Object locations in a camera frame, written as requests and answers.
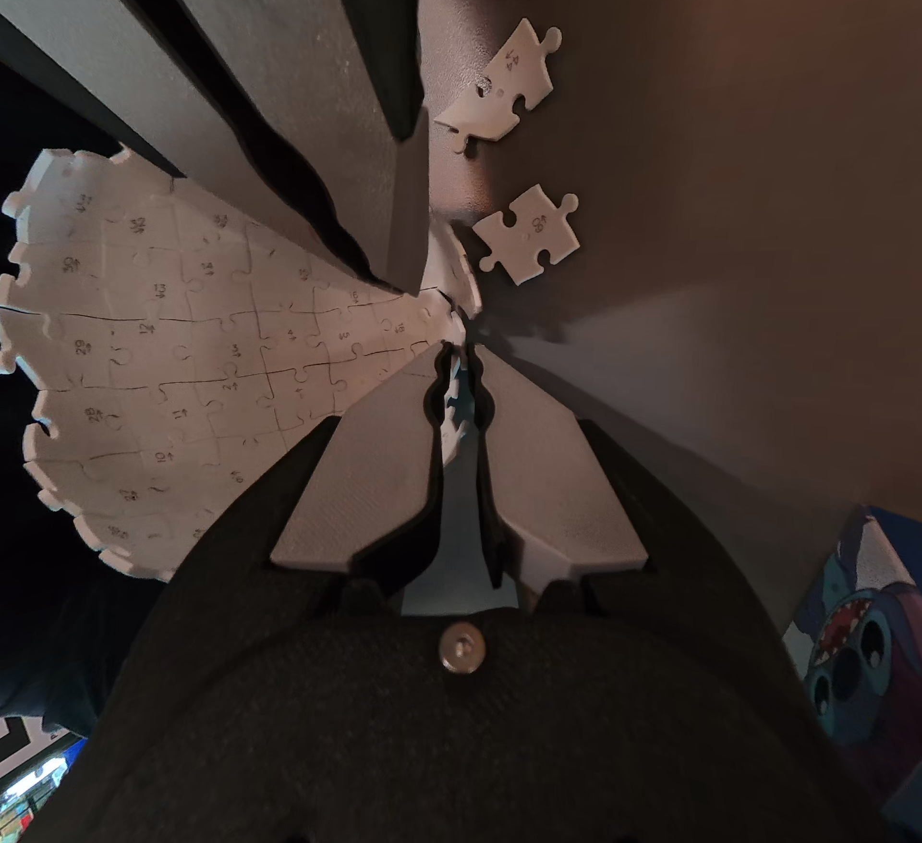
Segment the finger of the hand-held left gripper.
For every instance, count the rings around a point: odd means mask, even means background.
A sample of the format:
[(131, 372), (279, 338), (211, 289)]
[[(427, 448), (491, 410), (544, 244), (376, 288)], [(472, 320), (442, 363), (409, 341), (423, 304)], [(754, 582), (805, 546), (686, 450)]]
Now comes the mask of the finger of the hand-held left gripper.
[(359, 280), (387, 285), (310, 164), (125, 0), (2, 0), (3, 59), (121, 144)]
[(180, 2), (320, 177), (373, 273), (417, 293), (430, 225), (419, 0)]

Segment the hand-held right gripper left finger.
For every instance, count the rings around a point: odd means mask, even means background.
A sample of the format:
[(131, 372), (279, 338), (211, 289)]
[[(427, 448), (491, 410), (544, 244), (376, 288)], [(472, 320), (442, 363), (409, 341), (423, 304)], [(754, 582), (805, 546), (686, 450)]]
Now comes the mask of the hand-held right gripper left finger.
[(350, 407), (270, 556), (287, 569), (373, 580), (387, 596), (433, 561), (451, 346), (432, 345)]

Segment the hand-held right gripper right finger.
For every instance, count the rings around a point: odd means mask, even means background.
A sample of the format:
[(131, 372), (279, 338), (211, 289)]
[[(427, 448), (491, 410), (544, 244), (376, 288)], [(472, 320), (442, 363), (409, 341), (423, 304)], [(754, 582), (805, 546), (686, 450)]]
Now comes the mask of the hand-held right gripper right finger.
[(647, 550), (577, 417), (481, 344), (470, 346), (481, 546), (491, 582), (530, 591), (640, 570)]

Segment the partly built puzzle ball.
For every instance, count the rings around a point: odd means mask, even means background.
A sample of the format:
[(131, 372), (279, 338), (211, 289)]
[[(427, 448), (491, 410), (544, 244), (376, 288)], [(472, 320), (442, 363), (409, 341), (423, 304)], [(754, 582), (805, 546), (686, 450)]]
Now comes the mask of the partly built puzzle ball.
[(38, 390), (39, 498), (99, 560), (168, 581), (287, 451), (440, 340), (480, 300), (433, 220), (421, 291), (341, 272), (128, 149), (44, 149), (3, 213), (2, 372)]

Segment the joined pair of puzzle pieces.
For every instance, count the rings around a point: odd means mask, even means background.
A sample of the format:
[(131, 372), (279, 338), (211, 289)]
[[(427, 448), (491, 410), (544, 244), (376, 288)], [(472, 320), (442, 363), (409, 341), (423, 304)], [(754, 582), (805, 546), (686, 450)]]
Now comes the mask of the joined pair of puzzle pieces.
[(528, 19), (520, 21), (478, 80), (435, 117), (452, 130), (453, 152), (464, 152), (471, 137), (497, 141), (512, 131), (520, 121), (513, 111), (517, 99), (532, 110), (547, 97), (553, 85), (546, 57), (557, 52), (561, 43), (559, 28), (549, 28), (539, 39)]

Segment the printed puzzle box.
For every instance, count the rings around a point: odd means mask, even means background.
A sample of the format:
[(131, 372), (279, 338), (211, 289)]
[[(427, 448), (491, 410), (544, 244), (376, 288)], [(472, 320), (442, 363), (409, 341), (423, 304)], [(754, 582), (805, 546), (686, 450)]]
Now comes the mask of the printed puzzle box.
[(899, 839), (920, 841), (920, 522), (858, 505), (783, 641), (847, 768)]

